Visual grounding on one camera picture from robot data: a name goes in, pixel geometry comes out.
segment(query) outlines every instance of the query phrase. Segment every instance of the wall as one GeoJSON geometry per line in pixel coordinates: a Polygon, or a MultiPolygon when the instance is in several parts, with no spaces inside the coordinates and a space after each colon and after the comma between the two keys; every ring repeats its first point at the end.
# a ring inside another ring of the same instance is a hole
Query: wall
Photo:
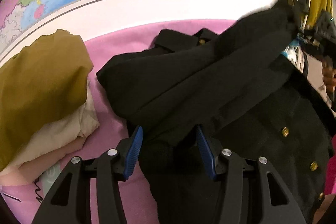
{"type": "Polygon", "coordinates": [[[74,9],[46,24],[24,32],[10,52],[5,51],[0,60],[2,65],[18,53],[23,46],[30,45],[41,35],[56,29],[67,29],[79,34],[84,41],[126,27],[152,22],[179,19],[238,19],[260,7],[268,7],[275,0],[101,0],[74,9]]]}

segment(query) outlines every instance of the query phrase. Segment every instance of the pink bedsheet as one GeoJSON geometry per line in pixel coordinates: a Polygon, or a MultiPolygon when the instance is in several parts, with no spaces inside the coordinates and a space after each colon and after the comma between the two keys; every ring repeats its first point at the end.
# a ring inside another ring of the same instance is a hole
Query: pink bedsheet
{"type": "MultiPolygon", "coordinates": [[[[187,34],[196,33],[201,28],[208,28],[221,33],[231,26],[231,20],[184,20],[148,24],[109,33],[86,42],[88,52],[94,64],[89,75],[90,89],[94,99],[97,117],[101,126],[88,138],[82,150],[68,155],[61,160],[63,168],[75,155],[83,159],[98,157],[106,150],[115,147],[120,139],[127,137],[125,121],[117,117],[110,108],[104,90],[97,82],[95,73],[114,55],[124,52],[137,52],[148,48],[161,29],[170,28],[187,34]]],[[[336,157],[329,163],[326,193],[336,193],[336,157]]],[[[129,224],[158,224],[156,203],[150,194],[149,184],[137,165],[127,182],[119,184],[125,215],[129,224]]],[[[34,184],[20,187],[3,187],[4,193],[20,198],[21,202],[4,197],[9,207],[21,222],[31,224],[40,205],[36,200],[34,184]]],[[[92,224],[98,224],[95,182],[91,184],[92,224]]]]}

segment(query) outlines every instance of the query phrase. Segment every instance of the black coat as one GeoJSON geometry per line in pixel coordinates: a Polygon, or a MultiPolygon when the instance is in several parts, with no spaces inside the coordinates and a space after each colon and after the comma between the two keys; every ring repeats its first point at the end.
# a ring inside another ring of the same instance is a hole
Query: black coat
{"type": "Polygon", "coordinates": [[[219,185],[205,176],[189,134],[199,123],[241,157],[267,157],[311,222],[323,201],[336,124],[279,55],[296,37],[297,19],[280,0],[219,36],[162,30],[154,48],[115,56],[97,73],[114,112],[143,126],[139,161],[161,224],[211,222],[219,185]]]}

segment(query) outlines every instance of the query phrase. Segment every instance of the blue rubber tip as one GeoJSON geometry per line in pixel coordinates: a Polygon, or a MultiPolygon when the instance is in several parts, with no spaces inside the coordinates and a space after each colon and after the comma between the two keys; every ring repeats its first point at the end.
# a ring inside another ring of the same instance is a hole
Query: blue rubber tip
{"type": "Polygon", "coordinates": [[[125,160],[125,169],[123,176],[126,180],[133,174],[135,164],[139,159],[142,140],[143,140],[143,130],[142,127],[139,127],[138,131],[135,133],[133,142],[131,144],[130,149],[128,150],[125,160]]]}
{"type": "Polygon", "coordinates": [[[212,180],[215,180],[217,177],[215,171],[215,158],[200,126],[196,127],[196,141],[198,150],[201,153],[205,172],[212,180]]]}

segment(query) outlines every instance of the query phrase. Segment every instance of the gold button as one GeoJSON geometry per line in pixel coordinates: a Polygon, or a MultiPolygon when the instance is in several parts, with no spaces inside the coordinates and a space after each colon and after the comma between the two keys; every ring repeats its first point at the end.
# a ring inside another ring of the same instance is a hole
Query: gold button
{"type": "Polygon", "coordinates": [[[289,134],[289,129],[288,129],[287,127],[284,127],[283,130],[282,130],[282,135],[283,135],[284,137],[287,137],[288,134],[289,134]]]}
{"type": "Polygon", "coordinates": [[[313,161],[310,165],[310,170],[315,171],[317,169],[317,167],[319,167],[317,165],[317,162],[313,161]]]}

